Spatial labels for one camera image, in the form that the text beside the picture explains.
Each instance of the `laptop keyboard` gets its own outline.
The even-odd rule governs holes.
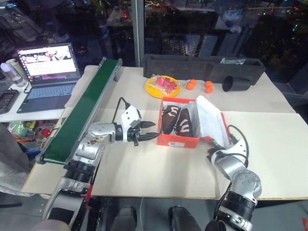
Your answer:
[[[60,85],[44,88],[34,88],[28,96],[28,100],[52,97],[52,96],[62,96],[71,95],[75,85]]]

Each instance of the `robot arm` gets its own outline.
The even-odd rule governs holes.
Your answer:
[[[214,221],[205,231],[251,231],[252,212],[261,195],[261,181],[257,174],[247,169],[248,146],[244,140],[232,139],[234,145],[225,149],[211,140],[213,149],[208,159],[224,177],[231,181],[223,196]]]
[[[66,174],[61,177],[51,198],[46,204],[39,228],[61,221],[63,226],[71,230],[79,230],[86,212],[86,206],[95,181],[99,163],[108,144],[115,141],[139,141],[154,139],[158,133],[141,135],[141,128],[155,125],[142,121],[139,111],[126,102],[126,110],[121,116],[121,124],[94,123],[79,143],[77,149],[68,157],[64,168]]]

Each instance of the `plastic bag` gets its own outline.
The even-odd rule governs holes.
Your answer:
[[[25,139],[34,137],[34,131],[32,128],[28,128],[24,125],[25,122],[11,122],[8,126],[10,133],[17,139]]]
[[[148,83],[151,87],[159,89],[162,94],[168,95],[179,87],[179,83],[167,76],[152,75]]]
[[[222,58],[220,63],[221,64],[240,64],[240,65],[243,65],[245,63],[246,59],[225,59],[225,58]]]

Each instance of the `black tray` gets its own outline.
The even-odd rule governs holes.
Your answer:
[[[197,79],[222,83],[225,77],[246,78],[255,85],[266,70],[259,59],[246,59],[244,64],[221,64],[220,61],[238,60],[239,57],[209,56],[195,58],[176,55],[146,54],[143,63],[143,75],[152,74],[171,76],[178,80]]]

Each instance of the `laptop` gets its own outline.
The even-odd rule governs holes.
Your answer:
[[[64,108],[80,73],[71,43],[17,49],[31,90],[17,113]]]

